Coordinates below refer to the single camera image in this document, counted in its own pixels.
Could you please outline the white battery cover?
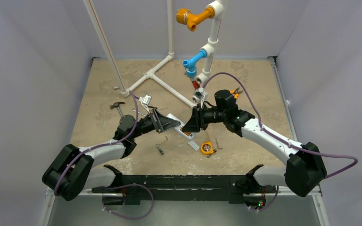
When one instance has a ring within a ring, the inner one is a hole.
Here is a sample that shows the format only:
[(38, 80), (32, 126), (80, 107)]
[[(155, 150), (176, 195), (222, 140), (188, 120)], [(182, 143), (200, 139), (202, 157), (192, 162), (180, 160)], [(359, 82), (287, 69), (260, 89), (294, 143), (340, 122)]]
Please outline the white battery cover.
[(200, 149), (200, 146), (193, 140), (189, 141), (188, 144), (195, 151), (198, 151)]

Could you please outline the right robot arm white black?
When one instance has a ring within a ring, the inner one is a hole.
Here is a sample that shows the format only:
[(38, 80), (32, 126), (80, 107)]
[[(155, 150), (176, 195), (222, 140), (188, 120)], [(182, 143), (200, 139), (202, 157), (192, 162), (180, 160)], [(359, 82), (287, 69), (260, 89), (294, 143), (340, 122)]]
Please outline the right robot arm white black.
[(257, 165), (246, 174), (246, 186), (256, 192), (263, 186), (286, 186), (294, 194), (307, 196), (325, 177), (327, 171), (318, 147), (308, 142), (288, 139), (260, 123), (253, 114), (239, 109), (230, 91), (219, 90), (215, 105), (209, 104), (204, 88), (197, 89), (192, 99), (196, 106), (182, 128), (183, 132), (200, 132), (211, 123), (223, 123), (226, 129), (241, 138), (258, 144), (282, 163), (282, 167)]

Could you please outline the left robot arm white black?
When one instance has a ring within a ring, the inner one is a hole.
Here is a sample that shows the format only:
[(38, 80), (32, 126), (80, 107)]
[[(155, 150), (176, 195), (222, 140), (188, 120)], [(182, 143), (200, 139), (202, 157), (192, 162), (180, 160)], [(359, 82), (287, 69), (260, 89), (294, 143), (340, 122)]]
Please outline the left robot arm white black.
[(122, 186), (122, 180), (117, 177), (119, 171), (95, 167), (129, 156), (137, 145), (135, 138), (143, 134), (151, 131), (162, 133), (180, 125), (179, 120), (162, 115), (157, 109), (152, 109), (140, 120), (124, 115), (111, 140), (90, 147), (64, 146), (44, 172), (42, 182), (66, 201), (74, 199), (85, 189), (95, 187), (105, 187), (115, 193)]

